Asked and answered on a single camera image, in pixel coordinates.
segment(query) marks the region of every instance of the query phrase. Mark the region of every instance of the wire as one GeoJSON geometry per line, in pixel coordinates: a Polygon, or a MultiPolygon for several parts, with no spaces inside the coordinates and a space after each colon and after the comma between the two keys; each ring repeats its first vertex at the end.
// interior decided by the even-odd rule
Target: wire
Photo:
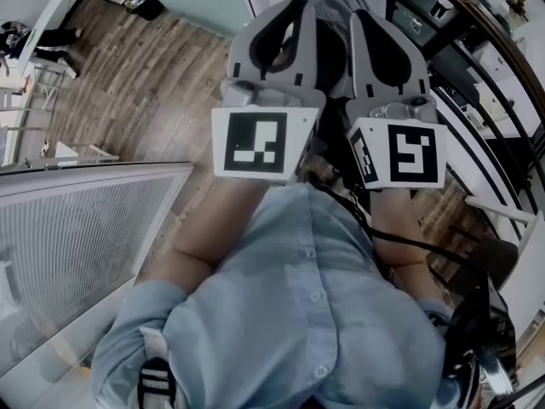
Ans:
{"type": "Polygon", "coordinates": [[[407,11],[404,11],[403,15],[410,18],[410,31],[414,32],[416,35],[420,35],[422,23],[407,11]]]}
{"type": "Polygon", "coordinates": [[[352,191],[350,191],[349,194],[350,194],[350,198],[352,199],[352,203],[356,205],[358,203],[358,201],[356,200],[356,196],[354,195],[352,191]]]}

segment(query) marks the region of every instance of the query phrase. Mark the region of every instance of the black pants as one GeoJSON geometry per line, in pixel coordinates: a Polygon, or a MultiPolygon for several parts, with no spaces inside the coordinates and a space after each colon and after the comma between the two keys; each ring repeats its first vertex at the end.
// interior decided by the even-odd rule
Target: black pants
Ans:
{"type": "MultiPolygon", "coordinates": [[[[17,44],[18,55],[25,47],[28,36],[22,38],[17,44]]],[[[77,41],[76,29],[54,29],[50,31],[44,31],[42,36],[37,42],[38,47],[60,47],[63,45],[74,44],[77,41]]],[[[51,51],[44,49],[34,49],[36,57],[41,59],[52,60],[53,62],[58,61],[60,58],[66,56],[66,51],[51,51]]]]}
{"type": "Polygon", "coordinates": [[[437,14],[437,18],[441,18],[443,15],[445,15],[446,11],[448,9],[443,6],[441,3],[436,2],[435,5],[432,7],[432,10],[429,11],[429,14],[434,17],[435,14],[437,14]]]}

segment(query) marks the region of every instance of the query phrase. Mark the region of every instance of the wooden floor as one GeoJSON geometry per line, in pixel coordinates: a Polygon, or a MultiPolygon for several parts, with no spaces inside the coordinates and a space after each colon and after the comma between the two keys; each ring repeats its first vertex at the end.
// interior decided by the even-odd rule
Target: wooden floor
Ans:
{"type": "MultiPolygon", "coordinates": [[[[104,0],[83,0],[67,24],[85,32],[70,56],[81,76],[66,80],[48,139],[88,142],[123,161],[189,161],[195,170],[152,247],[150,263],[214,183],[210,109],[221,100],[229,41],[167,12],[149,22],[104,0]]],[[[447,177],[440,191],[420,192],[416,210],[426,239],[463,252],[471,245],[448,229],[486,232],[464,192],[447,177]]],[[[454,271],[430,256],[445,275],[454,271]]]]}

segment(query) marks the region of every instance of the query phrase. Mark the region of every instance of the railing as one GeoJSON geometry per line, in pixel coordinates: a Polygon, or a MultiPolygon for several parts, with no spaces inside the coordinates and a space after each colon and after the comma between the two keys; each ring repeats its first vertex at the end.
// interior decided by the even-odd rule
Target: railing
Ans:
{"type": "MultiPolygon", "coordinates": [[[[460,37],[467,34],[470,29],[477,29],[479,33],[490,41],[490,43],[496,48],[500,56],[505,60],[513,71],[514,76],[519,80],[524,91],[530,98],[531,104],[534,106],[537,116],[539,117],[543,127],[545,128],[545,91],[537,78],[536,74],[532,70],[529,62],[526,60],[522,52],[517,45],[504,30],[502,25],[496,20],[496,18],[489,12],[479,0],[449,0],[454,4],[458,11],[458,14],[448,21],[444,26],[441,26],[435,18],[433,18],[427,11],[422,10],[415,2],[411,0],[397,0],[398,10],[404,12],[403,7],[408,9],[415,17],[419,19],[422,24],[429,26],[434,34],[430,38],[422,39],[422,37],[415,37],[410,35],[408,37],[416,44],[416,46],[424,54],[425,58],[429,62],[429,70],[432,80],[432,89],[438,101],[442,101],[454,116],[457,117],[462,127],[456,130],[457,125],[453,125],[452,120],[446,119],[444,114],[439,111],[439,120],[445,123],[451,132],[451,134],[457,139],[463,149],[471,156],[474,163],[479,168],[482,176],[489,183],[490,188],[496,194],[499,203],[504,205],[514,205],[516,208],[521,209],[522,205],[519,199],[519,190],[523,190],[528,198],[528,203],[531,209],[537,213],[538,208],[536,199],[531,190],[531,185],[528,182],[528,167],[529,164],[533,164],[536,168],[539,181],[545,191],[545,172],[539,162],[539,156],[536,152],[536,147],[532,142],[533,135],[528,135],[525,127],[520,122],[519,117],[513,109],[512,104],[508,98],[502,93],[496,82],[492,79],[491,75],[479,64],[479,62],[473,57],[470,51],[466,48],[460,37]],[[464,86],[460,80],[451,77],[448,72],[445,72],[445,68],[438,65],[436,56],[441,54],[446,48],[451,48],[456,52],[469,67],[479,75],[483,82],[488,86],[492,94],[497,98],[499,104],[503,107],[508,119],[513,123],[514,128],[517,130],[520,136],[520,144],[523,147],[525,154],[530,162],[528,164],[521,165],[518,161],[520,153],[513,149],[513,143],[507,141],[502,132],[498,129],[496,122],[492,119],[490,114],[485,110],[483,105],[479,102],[479,96],[477,98],[472,95],[471,90],[468,90],[467,86],[464,86]],[[505,156],[503,159],[498,159],[491,149],[489,143],[487,143],[480,135],[479,131],[470,122],[466,114],[461,108],[454,102],[452,97],[445,92],[456,92],[468,105],[473,107],[475,111],[482,117],[484,123],[490,129],[493,136],[495,136],[499,149],[503,151],[505,156]],[[461,135],[461,129],[464,130],[464,135],[471,135],[479,147],[479,150],[486,156],[486,159],[481,158],[474,152],[469,146],[467,138],[461,135]],[[510,204],[506,201],[507,195],[502,193],[498,187],[500,184],[491,177],[490,168],[487,169],[485,164],[491,164],[496,170],[497,175],[501,179],[502,184],[508,191],[508,196],[512,199],[513,203],[510,204]]],[[[513,230],[520,239],[519,226],[512,222],[513,230]]]]}

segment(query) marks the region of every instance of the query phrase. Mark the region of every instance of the white table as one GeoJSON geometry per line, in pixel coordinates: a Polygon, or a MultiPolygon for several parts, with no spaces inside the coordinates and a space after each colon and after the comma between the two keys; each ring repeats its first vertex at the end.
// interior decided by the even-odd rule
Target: white table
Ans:
{"type": "Polygon", "coordinates": [[[44,158],[39,160],[32,160],[31,164],[32,167],[35,168],[43,168],[45,165],[59,165],[59,166],[67,166],[67,165],[78,165],[78,164],[84,164],[84,163],[100,163],[103,161],[116,161],[119,160],[119,156],[113,156],[108,152],[105,152],[104,150],[100,150],[97,146],[93,144],[65,144],[63,142],[58,141],[55,150],[54,150],[54,158],[44,158]],[[72,149],[72,147],[88,147],[93,152],[96,153],[94,156],[80,156],[76,150],[72,149]]]}
{"type": "MultiPolygon", "coordinates": [[[[514,101],[513,109],[517,117],[519,117],[526,134],[532,137],[541,124],[541,120],[519,80],[515,76],[512,76],[500,80],[496,84],[508,100],[514,101]]],[[[513,121],[511,121],[511,118],[508,117],[499,105],[496,96],[492,94],[490,88],[484,82],[476,84],[475,87],[479,91],[480,103],[495,121],[503,137],[520,138],[520,134],[514,127],[513,121]]],[[[479,130],[479,133],[486,140],[496,138],[488,128],[479,130]]]]}
{"type": "MultiPolygon", "coordinates": [[[[118,4],[123,4],[124,0],[111,0],[118,4]]],[[[43,31],[47,29],[48,23],[51,18],[55,15],[57,8],[63,4],[65,0],[49,0],[48,5],[43,10],[40,18],[38,18],[36,25],[31,31],[28,41],[26,41],[25,47],[22,49],[19,57],[19,72],[23,76],[25,74],[26,66],[30,61],[41,66],[47,66],[55,71],[67,72],[67,74],[75,78],[76,73],[69,67],[51,60],[45,60],[32,56],[34,54],[34,49],[37,47],[37,42],[43,34],[43,31]]]]}

